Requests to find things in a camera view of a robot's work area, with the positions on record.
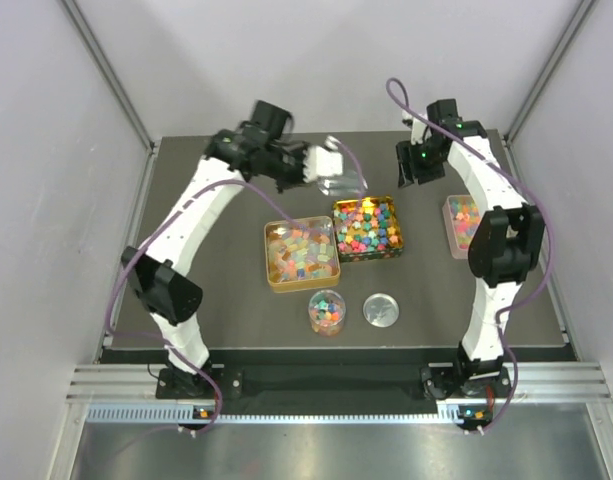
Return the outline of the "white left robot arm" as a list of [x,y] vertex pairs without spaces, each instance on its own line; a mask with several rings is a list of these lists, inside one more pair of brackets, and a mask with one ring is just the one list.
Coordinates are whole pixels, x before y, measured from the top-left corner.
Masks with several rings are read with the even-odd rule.
[[308,146],[285,139],[292,122],[290,112],[259,100],[235,129],[214,134],[166,219],[122,254],[128,286],[158,325],[169,367],[191,396],[206,394],[213,374],[196,319],[203,291],[187,274],[216,220],[253,177],[271,178],[279,190],[304,185]]

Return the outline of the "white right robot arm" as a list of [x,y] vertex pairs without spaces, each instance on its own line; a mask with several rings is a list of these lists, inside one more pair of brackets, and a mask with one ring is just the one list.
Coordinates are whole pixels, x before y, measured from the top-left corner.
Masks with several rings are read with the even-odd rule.
[[452,167],[480,215],[467,253],[476,279],[469,326],[451,367],[421,372],[427,394],[435,399],[457,392],[473,396],[507,377],[503,357],[509,310],[537,266],[545,221],[502,170],[483,126],[463,120],[455,100],[438,100],[423,115],[404,111],[402,121],[411,136],[396,146],[399,187],[440,179]]

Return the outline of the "silver metal scoop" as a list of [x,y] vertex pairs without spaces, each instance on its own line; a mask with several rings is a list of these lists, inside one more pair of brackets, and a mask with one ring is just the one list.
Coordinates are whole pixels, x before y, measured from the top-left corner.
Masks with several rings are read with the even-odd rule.
[[316,185],[323,195],[335,198],[362,197],[367,188],[365,179],[354,170],[342,175],[320,177]]

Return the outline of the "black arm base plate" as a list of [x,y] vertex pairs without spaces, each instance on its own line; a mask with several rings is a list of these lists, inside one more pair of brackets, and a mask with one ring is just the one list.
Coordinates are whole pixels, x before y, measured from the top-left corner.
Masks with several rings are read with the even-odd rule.
[[488,378],[467,380],[447,364],[376,365],[210,365],[204,373],[227,401],[262,393],[349,393],[401,396],[413,401],[453,398],[491,399],[510,393],[507,369]]

